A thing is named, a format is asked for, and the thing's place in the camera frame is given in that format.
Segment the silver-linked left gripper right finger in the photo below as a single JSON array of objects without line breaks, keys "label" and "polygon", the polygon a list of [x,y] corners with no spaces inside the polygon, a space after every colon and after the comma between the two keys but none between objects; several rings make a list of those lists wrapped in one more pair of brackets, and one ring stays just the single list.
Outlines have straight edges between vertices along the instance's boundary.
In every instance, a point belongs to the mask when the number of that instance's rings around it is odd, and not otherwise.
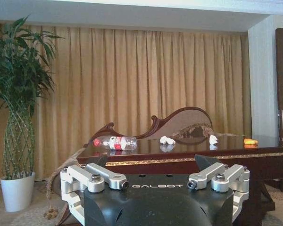
[{"label": "silver-linked left gripper right finger", "polygon": [[216,158],[195,155],[195,161],[200,169],[198,173],[189,175],[188,188],[200,190],[211,187],[215,192],[225,193],[229,189],[233,194],[233,218],[237,218],[242,210],[242,204],[249,198],[250,171],[242,165],[234,164],[229,167]]}]

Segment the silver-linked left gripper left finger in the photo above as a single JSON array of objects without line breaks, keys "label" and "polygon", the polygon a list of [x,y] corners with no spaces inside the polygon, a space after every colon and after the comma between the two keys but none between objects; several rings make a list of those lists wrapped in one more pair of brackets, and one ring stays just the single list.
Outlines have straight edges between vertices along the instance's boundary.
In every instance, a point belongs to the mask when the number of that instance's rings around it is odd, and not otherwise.
[{"label": "silver-linked left gripper left finger", "polygon": [[114,173],[96,163],[68,166],[60,172],[61,198],[69,205],[75,218],[84,218],[84,208],[76,191],[88,189],[91,193],[100,193],[105,185],[114,190],[124,190],[129,182],[124,174]]}]

